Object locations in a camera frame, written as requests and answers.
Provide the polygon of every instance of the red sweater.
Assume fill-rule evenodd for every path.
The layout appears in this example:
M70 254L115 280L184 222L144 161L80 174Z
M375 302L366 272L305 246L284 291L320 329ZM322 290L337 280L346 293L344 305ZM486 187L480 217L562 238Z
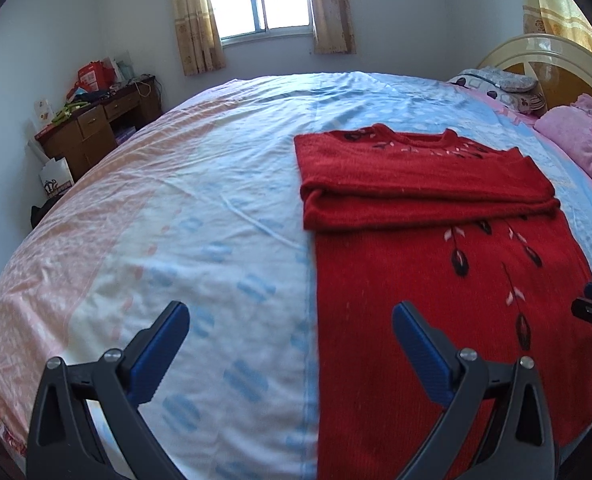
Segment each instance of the red sweater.
M393 335L402 300L458 348L533 357L559 444L592 422L592 327L570 313L592 276L529 157L381 124L295 145L316 231L319 479L395 478L438 418ZM452 473L468 466L489 408Z

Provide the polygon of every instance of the window frame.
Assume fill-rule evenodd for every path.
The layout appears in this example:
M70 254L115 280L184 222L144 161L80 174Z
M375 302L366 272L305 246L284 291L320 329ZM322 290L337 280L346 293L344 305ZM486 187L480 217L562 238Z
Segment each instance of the window frame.
M281 38L284 36L308 36L313 30L313 15L311 11L311 0L307 0L307 9L310 22L308 25L291 25L289 27L267 27L267 13L265 9L265 0L260 0L260 4L263 12L263 21L265 22L265 28L262 28L260 23L260 14L258 12L257 0L251 0L252 5L252 16L254 19L254 28L250 32L244 32L243 34L235 34L234 36L221 37L220 40L223 46L236 43L244 43L247 41L258 41L266 38Z

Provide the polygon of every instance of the red box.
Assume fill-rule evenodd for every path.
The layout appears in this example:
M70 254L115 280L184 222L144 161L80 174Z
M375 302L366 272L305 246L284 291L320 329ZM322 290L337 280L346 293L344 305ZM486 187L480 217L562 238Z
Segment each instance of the red box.
M114 70L104 67L100 61L93 61L78 71L78 80L89 86L94 92L109 90L115 79Z

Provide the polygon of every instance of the curtain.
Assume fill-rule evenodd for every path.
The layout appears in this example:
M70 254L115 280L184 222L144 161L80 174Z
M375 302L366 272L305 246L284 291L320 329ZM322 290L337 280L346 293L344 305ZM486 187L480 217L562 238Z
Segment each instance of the curtain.
M354 26L349 0L311 0L314 52L355 54Z
M524 32L567 38L592 52L592 25L574 0L525 0Z
M173 0L176 37L185 75L225 67L211 0Z

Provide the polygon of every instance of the wall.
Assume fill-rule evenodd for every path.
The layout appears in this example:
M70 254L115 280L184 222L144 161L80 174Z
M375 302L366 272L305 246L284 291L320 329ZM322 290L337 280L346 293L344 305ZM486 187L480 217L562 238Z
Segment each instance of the wall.
M103 37L109 54L128 50L137 72L164 85L169 109L233 78L307 72L388 72L444 78L447 38L445 0L350 0L358 54L312 54L311 36L255 41L225 47L224 70L183 75L171 0L101 0Z
M496 46L522 34L522 0L447 0L451 76L476 68Z
M31 206L46 200L26 149L34 101L60 107L76 71L102 53L94 0L7 0L0 10L0 272L31 229Z

